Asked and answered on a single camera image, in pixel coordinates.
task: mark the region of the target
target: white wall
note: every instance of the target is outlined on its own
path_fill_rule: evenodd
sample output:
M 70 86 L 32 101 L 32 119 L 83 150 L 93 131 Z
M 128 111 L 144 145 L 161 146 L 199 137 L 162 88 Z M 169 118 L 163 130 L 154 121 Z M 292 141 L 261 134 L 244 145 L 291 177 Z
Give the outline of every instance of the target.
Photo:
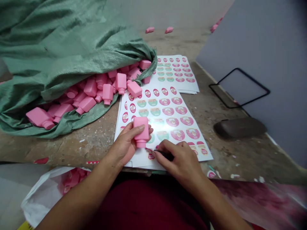
M 110 0 L 136 29 L 209 28 L 234 0 Z
M 303 0 L 236 0 L 197 57 L 217 81 L 242 68 L 271 94 L 243 108 L 307 168 L 307 13 Z M 223 88 L 239 103 L 259 94 L 239 74 Z

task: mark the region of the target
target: black metal frame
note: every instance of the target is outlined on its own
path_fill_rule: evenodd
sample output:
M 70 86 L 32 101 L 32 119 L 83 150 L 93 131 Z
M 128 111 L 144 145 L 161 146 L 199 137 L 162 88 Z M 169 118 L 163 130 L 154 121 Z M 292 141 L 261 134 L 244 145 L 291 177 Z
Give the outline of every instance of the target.
M 253 100 L 250 100 L 250 101 L 248 101 L 248 102 L 246 102 L 246 103 L 244 103 L 244 104 L 242 104 L 242 105 L 239 105 L 239 106 L 237 106 L 237 107 L 229 107 L 228 105 L 226 105 L 226 103 L 225 103 L 225 102 L 222 100 L 222 98 L 217 94 L 217 92 L 212 88 L 212 86 L 219 85 L 221 81 L 223 81 L 226 77 L 228 77 L 232 72 L 234 72 L 234 71 L 236 71 L 236 70 L 239 70 L 242 74 L 244 74 L 245 76 L 247 76 L 250 80 L 252 80 L 254 83 L 256 83 L 257 85 L 259 85 L 261 88 L 263 88 L 263 89 L 266 91 L 266 93 L 263 94 L 263 95 L 261 95 L 261 96 L 259 96 L 259 97 L 257 97 L 257 98 L 255 98 L 255 99 L 253 99 Z M 244 71 L 243 71 L 242 69 L 240 69 L 240 68 L 235 68 L 235 69 L 233 69 L 233 70 L 230 71 L 225 77 L 223 77 L 218 83 L 216 83 L 216 84 L 210 84 L 209 87 L 210 87 L 210 89 L 215 93 L 215 95 L 221 100 L 221 102 L 223 102 L 223 104 L 224 104 L 228 109 L 241 108 L 241 107 L 244 106 L 244 105 L 247 105 L 247 104 L 249 104 L 249 103 L 251 103 L 251 102 L 253 102 L 253 101 L 255 101 L 255 100 L 258 100 L 258 99 L 260 99 L 260 98 L 262 98 L 262 97 L 264 97 L 264 96 L 269 95 L 270 92 L 271 92 L 268 88 L 266 88 L 265 86 L 263 86 L 261 83 L 257 82 L 254 78 L 252 78 L 250 75 L 248 75 L 246 72 L 244 72 Z

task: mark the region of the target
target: wooden table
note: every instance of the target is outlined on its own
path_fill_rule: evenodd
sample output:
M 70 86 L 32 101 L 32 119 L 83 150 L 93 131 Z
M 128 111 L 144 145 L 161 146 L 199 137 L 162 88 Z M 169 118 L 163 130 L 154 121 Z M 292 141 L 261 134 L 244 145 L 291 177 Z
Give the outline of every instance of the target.
M 210 170 L 210 165 L 219 172 L 222 179 L 227 180 L 259 181 L 259 177 L 263 177 L 267 183 L 297 185 L 307 183 L 306 172 L 297 167 L 267 135 L 226 141 L 213 131 L 215 123 L 223 119 L 243 118 L 246 114 L 241 109 L 228 109 L 222 104 L 208 87 L 212 80 L 195 62 L 196 56 L 209 37 L 205 29 L 174 29 L 167 35 L 162 30 L 155 30 L 150 34 L 142 31 L 140 36 L 150 46 L 157 48 L 158 55 L 181 54 L 188 57 L 200 93 L 182 94 L 182 97 L 214 158 L 201 163 L 205 174 Z M 25 163 L 49 157 L 47 162 L 49 165 L 90 168 L 92 166 L 87 165 L 86 161 L 102 159 L 113 143 L 118 107 L 119 100 L 95 122 L 52 140 L 8 136 L 0 132 L 0 161 Z M 137 168 L 124 168 L 124 171 L 152 172 Z M 231 174 L 240 177 L 231 178 Z

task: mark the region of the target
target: hand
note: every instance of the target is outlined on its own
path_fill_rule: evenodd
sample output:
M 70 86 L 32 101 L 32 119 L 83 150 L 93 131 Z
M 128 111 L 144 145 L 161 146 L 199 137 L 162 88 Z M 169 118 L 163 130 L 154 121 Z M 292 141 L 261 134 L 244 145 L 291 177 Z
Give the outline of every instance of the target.
M 161 153 L 154 151 L 157 161 L 191 194 L 195 195 L 195 192 L 208 180 L 201 170 L 195 152 L 185 141 L 175 145 L 163 140 L 158 150 L 174 156 L 171 162 Z
M 116 141 L 111 146 L 108 155 L 114 157 L 115 160 L 123 167 L 127 164 L 133 157 L 137 145 L 134 140 L 134 137 L 141 132 L 143 132 L 145 126 L 141 125 L 133 128 L 133 122 L 130 122 L 119 134 Z M 151 125 L 148 125 L 149 134 L 151 134 L 154 129 Z

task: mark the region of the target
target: left hand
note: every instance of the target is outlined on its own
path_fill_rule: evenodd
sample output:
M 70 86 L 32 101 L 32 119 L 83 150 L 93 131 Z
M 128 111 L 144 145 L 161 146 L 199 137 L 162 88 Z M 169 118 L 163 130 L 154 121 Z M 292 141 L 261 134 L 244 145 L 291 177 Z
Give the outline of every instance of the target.
M 133 157 L 137 149 L 134 137 L 143 132 L 144 127 L 145 126 L 142 125 L 133 128 L 133 122 L 130 122 L 123 129 L 123 131 L 121 131 L 116 141 L 111 146 L 108 155 L 110 155 L 110 157 L 115 157 L 115 160 L 120 163 L 122 167 L 127 164 Z M 154 131 L 151 125 L 148 125 L 148 129 L 149 134 Z

